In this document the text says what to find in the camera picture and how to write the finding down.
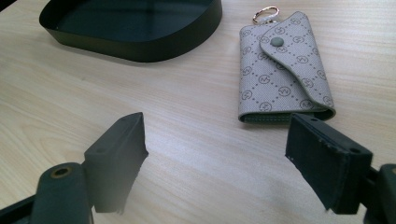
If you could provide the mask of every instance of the wood grain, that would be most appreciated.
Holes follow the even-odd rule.
[[[337,115],[327,123],[396,162],[394,1],[223,0],[218,30],[160,63],[58,44],[38,23],[47,0],[0,13],[0,207],[35,193],[51,166],[83,152],[118,118],[143,112],[146,159],[125,213],[95,223],[361,223],[325,212],[284,157],[287,127],[237,120],[239,30],[262,7],[311,21]]]

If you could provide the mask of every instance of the key ring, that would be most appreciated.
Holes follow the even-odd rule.
[[[276,10],[276,12],[272,15],[266,16],[260,20],[257,20],[261,14],[263,14],[265,11],[267,10],[271,10],[274,9]],[[273,18],[275,18],[277,15],[279,14],[279,8],[277,7],[265,7],[262,10],[260,10],[259,12],[257,12],[254,16],[253,16],[253,23],[254,24],[266,24],[266,23],[273,23],[276,22],[275,20],[273,20]]]

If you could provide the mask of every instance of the black container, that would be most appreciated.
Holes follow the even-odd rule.
[[[221,14],[220,0],[51,0],[39,21],[66,46],[152,63],[202,44]]]

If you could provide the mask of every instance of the monogram pattern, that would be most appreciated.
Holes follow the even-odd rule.
[[[284,44],[272,46],[275,37],[282,38]],[[295,12],[279,23],[246,26],[240,40],[241,121],[252,116],[265,122],[266,116],[273,119],[276,114],[293,112],[322,113],[324,119],[335,114],[318,47],[304,13]]]

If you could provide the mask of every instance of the wallet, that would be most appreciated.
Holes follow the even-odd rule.
[[[291,113],[330,119],[334,104],[311,25],[303,12],[240,31],[239,120],[288,123]]]

